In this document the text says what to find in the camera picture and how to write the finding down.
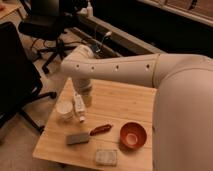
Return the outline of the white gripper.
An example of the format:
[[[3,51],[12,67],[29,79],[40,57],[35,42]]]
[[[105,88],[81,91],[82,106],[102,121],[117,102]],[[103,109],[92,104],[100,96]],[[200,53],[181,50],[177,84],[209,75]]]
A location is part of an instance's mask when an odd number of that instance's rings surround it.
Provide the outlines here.
[[[92,83],[89,79],[72,79],[74,90],[81,95],[86,107],[92,104]]]

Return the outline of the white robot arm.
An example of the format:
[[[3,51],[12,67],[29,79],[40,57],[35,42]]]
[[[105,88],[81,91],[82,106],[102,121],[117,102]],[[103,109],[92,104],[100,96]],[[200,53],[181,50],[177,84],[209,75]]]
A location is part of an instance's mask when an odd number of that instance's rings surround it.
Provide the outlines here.
[[[96,59],[80,45],[61,63],[75,90],[92,79],[156,90],[152,119],[153,171],[213,171],[213,59],[158,53]]]

